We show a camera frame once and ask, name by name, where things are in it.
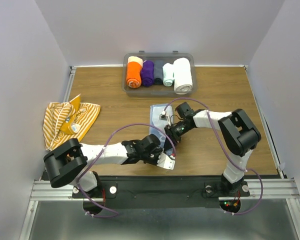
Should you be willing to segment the light blue towel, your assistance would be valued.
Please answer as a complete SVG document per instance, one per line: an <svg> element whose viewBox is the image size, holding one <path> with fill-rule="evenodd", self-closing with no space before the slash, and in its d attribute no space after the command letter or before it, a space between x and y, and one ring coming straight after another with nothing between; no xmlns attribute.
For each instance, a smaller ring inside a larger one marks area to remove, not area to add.
<svg viewBox="0 0 300 240"><path fill-rule="evenodd" d="M161 131L165 131L164 127L168 124L168 117L170 118L170 122L173 123L172 115L173 115L173 108L172 106L168 106L166 111L166 118L161 119L160 115L162 114L163 110L166 107L165 104L154 104L150 106L150 113L149 113L149 124L152 126L157 127ZM159 130L150 127L149 134L154 134L160 140L160 146L164 148L166 142L166 136L162 134Z"/></svg>

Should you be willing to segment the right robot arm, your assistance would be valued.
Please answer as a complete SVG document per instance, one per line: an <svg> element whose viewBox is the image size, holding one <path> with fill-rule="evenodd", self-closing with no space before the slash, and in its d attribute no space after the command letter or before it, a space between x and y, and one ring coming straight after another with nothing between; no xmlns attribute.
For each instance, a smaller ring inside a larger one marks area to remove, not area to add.
<svg viewBox="0 0 300 240"><path fill-rule="evenodd" d="M225 195L232 195L243 182L247 162L262 137L252 120L243 109L232 112L214 112L207 109L193 110L187 102L175 108L180 121L164 127L167 136L164 149L171 150L181 141L181 136L194 128L210 128L221 131L225 145L219 135L216 138L228 162L221 175L220 189Z"/></svg>

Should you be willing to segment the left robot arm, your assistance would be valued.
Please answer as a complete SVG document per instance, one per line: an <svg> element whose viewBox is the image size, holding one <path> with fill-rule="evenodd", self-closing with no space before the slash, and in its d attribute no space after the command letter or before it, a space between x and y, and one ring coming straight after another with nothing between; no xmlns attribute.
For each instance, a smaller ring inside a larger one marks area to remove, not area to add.
<svg viewBox="0 0 300 240"><path fill-rule="evenodd" d="M71 138L49 152L43 161L52 188L79 184L90 197L96 197L101 193L101 183L88 167L130 165L143 161L163 168L168 156L160 144L153 134L142 140L125 140L107 146L80 143Z"/></svg>

